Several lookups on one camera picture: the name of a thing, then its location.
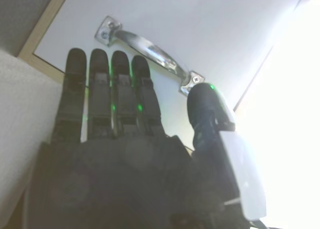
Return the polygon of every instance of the metal handle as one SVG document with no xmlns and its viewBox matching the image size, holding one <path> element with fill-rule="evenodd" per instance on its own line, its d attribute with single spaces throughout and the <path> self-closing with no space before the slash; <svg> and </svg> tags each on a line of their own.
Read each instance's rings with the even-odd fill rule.
<svg viewBox="0 0 320 229">
<path fill-rule="evenodd" d="M 189 94 L 194 85 L 204 82 L 205 78 L 203 76 L 194 71 L 187 72 L 182 69 L 170 55 L 151 41 L 121 29 L 122 24 L 120 22 L 107 16 L 95 34 L 95 38 L 108 47 L 112 45 L 115 39 L 123 41 L 146 58 L 176 75 L 181 80 L 180 91 L 185 95 Z"/>
</svg>

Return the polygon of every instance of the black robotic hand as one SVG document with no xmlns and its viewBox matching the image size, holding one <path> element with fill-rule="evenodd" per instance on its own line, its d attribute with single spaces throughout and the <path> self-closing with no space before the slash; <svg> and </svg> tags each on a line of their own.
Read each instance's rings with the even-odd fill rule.
<svg viewBox="0 0 320 229">
<path fill-rule="evenodd" d="M 234 130 L 210 84 L 188 96 L 192 156 L 168 137 L 146 59 L 95 49 L 89 63 L 87 141 L 81 143 L 86 55 L 68 55 L 50 144 L 26 194 L 28 229 L 247 229 L 218 130 Z"/>
</svg>

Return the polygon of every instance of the door handle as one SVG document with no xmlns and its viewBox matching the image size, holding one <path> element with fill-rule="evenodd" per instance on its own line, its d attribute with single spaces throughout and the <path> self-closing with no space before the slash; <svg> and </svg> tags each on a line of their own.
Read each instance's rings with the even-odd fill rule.
<svg viewBox="0 0 320 229">
<path fill-rule="evenodd" d="M 104 19 L 94 37 L 108 47 L 116 39 L 123 41 L 147 59 L 176 75 L 181 80 L 180 91 L 186 96 L 188 96 L 192 87 L 205 81 L 205 78 L 195 71 L 183 69 L 169 54 L 151 41 L 137 34 L 122 30 L 122 24 L 111 16 L 107 16 Z"/>
</svg>

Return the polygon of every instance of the back of robotic hand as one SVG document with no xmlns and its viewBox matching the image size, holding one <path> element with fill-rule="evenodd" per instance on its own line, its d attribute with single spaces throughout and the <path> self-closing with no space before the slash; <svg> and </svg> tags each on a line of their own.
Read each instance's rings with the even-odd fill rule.
<svg viewBox="0 0 320 229">
<path fill-rule="evenodd" d="M 250 148 L 213 85 L 187 99 L 190 155 L 168 137 L 147 61 L 103 50 L 68 55 L 51 143 L 43 144 L 26 193 L 28 229 L 247 229 L 265 216 Z M 85 98 L 88 116 L 83 117 Z M 87 141 L 81 143 L 83 124 Z"/>
</svg>

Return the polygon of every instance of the wooden edge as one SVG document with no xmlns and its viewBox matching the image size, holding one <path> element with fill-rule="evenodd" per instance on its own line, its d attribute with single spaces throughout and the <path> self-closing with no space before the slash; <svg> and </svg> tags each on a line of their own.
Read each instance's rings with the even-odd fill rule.
<svg viewBox="0 0 320 229">
<path fill-rule="evenodd" d="M 65 0 L 50 1 L 18 55 L 18 58 L 59 83 L 62 83 L 64 73 L 37 57 L 34 52 L 64 2 Z"/>
<path fill-rule="evenodd" d="M 295 10 L 301 6 L 306 5 L 308 2 L 310 2 L 310 0 L 299 0 L 298 3 L 295 6 Z M 270 52 L 272 51 L 273 48 L 270 49 L 270 51 L 268 52 L 268 54 L 266 55 L 266 57 L 264 58 L 263 62 L 261 63 L 258 71 L 256 72 L 256 74 L 253 76 L 251 82 L 249 83 L 248 87 L 246 88 L 246 90 L 244 91 L 243 95 L 241 96 L 241 98 L 239 99 L 238 103 L 235 105 L 234 107 L 234 111 L 237 115 L 242 114 L 243 110 L 245 108 L 244 104 L 248 103 L 248 101 L 250 100 L 254 100 L 252 94 L 254 94 L 254 89 L 257 86 L 257 84 L 255 83 L 256 77 L 260 72 L 260 69 L 263 67 L 264 63 L 266 62 L 267 58 L 270 55 Z"/>
</svg>

